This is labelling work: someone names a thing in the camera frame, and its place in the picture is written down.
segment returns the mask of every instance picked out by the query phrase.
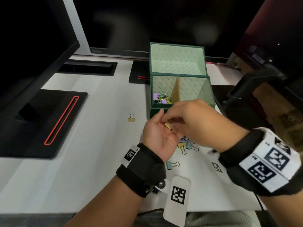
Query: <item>person's right hand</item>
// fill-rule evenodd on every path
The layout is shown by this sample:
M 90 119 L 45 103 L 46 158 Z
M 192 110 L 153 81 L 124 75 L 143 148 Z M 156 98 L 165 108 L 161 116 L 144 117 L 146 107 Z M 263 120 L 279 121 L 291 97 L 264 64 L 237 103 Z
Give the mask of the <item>person's right hand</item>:
M 228 150 L 249 133 L 200 99 L 175 103 L 162 122 L 171 123 L 174 131 L 218 152 Z

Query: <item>table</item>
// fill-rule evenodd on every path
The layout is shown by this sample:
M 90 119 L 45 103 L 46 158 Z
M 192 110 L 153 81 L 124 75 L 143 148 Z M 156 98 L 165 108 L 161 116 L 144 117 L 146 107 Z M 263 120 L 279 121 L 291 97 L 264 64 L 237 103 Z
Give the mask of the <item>table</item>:
M 71 59 L 118 62 L 114 76 L 56 73 L 43 89 L 84 91 L 89 96 L 53 160 L 0 158 L 0 214 L 73 213 L 85 206 L 115 175 L 132 144 L 139 143 L 147 121 L 149 85 L 128 83 L 132 60 L 73 56 Z M 207 64 L 211 84 L 235 85 L 240 72 Z M 135 122 L 127 122 L 134 113 Z M 260 210 L 252 192 L 224 183 L 199 152 L 177 150 L 180 167 L 167 178 L 191 180 L 188 212 Z M 140 212 L 164 208 L 166 194 L 149 194 Z

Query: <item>person's left hand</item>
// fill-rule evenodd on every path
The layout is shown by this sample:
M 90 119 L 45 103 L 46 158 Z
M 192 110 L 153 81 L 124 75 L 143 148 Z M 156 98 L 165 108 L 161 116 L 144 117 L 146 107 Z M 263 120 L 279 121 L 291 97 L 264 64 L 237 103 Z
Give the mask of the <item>person's left hand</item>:
M 143 144 L 157 154 L 163 162 L 170 159 L 176 150 L 180 139 L 184 136 L 179 132 L 174 132 L 161 122 L 164 110 L 155 114 L 146 122 L 143 129 Z

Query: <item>person's left arm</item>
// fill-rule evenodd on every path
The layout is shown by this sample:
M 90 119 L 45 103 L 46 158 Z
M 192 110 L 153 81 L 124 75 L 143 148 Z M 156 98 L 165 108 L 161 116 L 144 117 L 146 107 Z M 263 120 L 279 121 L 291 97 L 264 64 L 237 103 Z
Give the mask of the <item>person's left arm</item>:
M 142 143 L 156 153 L 163 162 L 175 152 L 182 134 L 164 126 L 161 109 L 144 126 Z M 64 227 L 129 227 L 132 226 L 143 198 L 115 176 Z

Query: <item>qr code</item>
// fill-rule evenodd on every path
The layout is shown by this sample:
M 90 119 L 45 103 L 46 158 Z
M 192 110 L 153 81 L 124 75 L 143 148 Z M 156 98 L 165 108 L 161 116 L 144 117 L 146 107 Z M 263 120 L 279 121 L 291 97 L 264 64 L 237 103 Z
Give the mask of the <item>qr code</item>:
M 215 169 L 216 171 L 219 171 L 219 172 L 223 173 L 222 170 L 221 170 L 221 168 L 219 167 L 219 165 L 218 165 L 217 163 L 213 163 L 213 162 L 211 162 L 211 163 L 212 163 L 212 165 L 214 166 L 214 169 Z
M 269 161 L 278 170 L 283 170 L 289 162 L 289 158 L 274 147 L 265 155 L 264 159 Z
M 126 153 L 126 155 L 124 156 L 124 158 L 125 158 L 127 161 L 130 161 L 130 160 L 133 158 L 134 154 L 135 154 L 135 152 L 134 152 L 133 150 L 130 149 L 130 150 Z
M 252 167 L 248 168 L 248 172 L 250 172 L 261 183 L 265 183 L 276 175 L 275 172 L 262 162 L 257 162 Z
M 172 188 L 171 200 L 184 205 L 185 193 L 186 193 L 186 190 L 174 186 Z
M 275 137 L 275 145 L 277 145 L 279 148 L 281 148 L 283 151 L 288 153 L 290 155 L 290 148 L 288 145 L 286 145 L 285 142 L 279 140 L 277 137 Z

